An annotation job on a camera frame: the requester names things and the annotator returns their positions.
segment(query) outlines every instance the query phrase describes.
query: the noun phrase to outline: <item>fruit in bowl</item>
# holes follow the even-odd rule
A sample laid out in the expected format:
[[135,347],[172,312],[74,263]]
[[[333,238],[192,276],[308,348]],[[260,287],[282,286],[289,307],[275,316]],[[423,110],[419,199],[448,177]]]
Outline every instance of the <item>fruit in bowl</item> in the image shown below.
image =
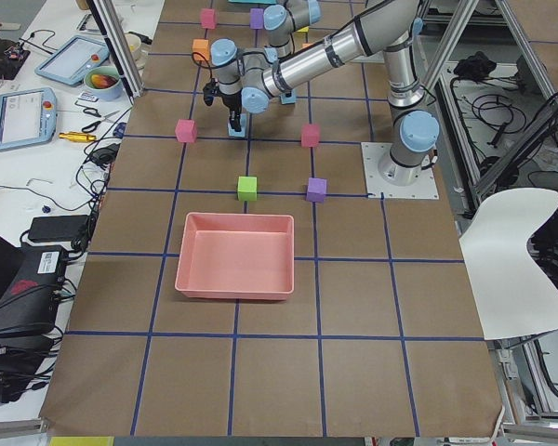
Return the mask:
[[91,74],[91,84],[98,89],[109,88],[117,82],[118,80],[115,77],[107,74]]

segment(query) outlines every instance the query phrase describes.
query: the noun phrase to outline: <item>pink tray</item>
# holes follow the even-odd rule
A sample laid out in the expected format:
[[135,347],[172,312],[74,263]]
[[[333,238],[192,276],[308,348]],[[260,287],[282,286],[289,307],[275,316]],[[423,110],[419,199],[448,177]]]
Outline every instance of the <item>pink tray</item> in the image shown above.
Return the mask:
[[188,297],[287,299],[294,291],[294,218],[191,212],[176,289]]

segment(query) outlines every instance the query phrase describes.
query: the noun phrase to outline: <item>yellow screwdriver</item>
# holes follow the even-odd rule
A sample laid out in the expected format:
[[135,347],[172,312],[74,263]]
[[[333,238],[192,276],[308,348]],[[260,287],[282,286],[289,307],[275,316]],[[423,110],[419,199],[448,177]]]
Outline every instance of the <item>yellow screwdriver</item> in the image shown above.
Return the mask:
[[95,135],[90,135],[81,132],[60,133],[59,137],[63,139],[68,139],[69,141],[72,142],[90,142],[90,141],[95,141],[97,139]]

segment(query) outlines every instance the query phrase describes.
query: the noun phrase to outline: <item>barcode sticker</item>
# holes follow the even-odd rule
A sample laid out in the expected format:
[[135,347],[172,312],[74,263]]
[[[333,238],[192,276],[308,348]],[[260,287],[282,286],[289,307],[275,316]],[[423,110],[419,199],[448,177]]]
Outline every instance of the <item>barcode sticker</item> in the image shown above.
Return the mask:
[[58,265],[58,255],[58,251],[43,253],[41,255],[41,260],[39,261],[37,274],[51,274],[52,272],[56,272],[56,266]]

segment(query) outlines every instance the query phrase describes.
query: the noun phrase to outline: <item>white chair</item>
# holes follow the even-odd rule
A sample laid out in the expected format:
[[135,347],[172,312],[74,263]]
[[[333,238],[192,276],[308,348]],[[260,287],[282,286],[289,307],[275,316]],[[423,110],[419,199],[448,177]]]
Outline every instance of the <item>white chair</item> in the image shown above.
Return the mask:
[[478,208],[460,238],[485,339],[558,329],[558,290],[526,245],[558,207],[558,192],[513,189]]

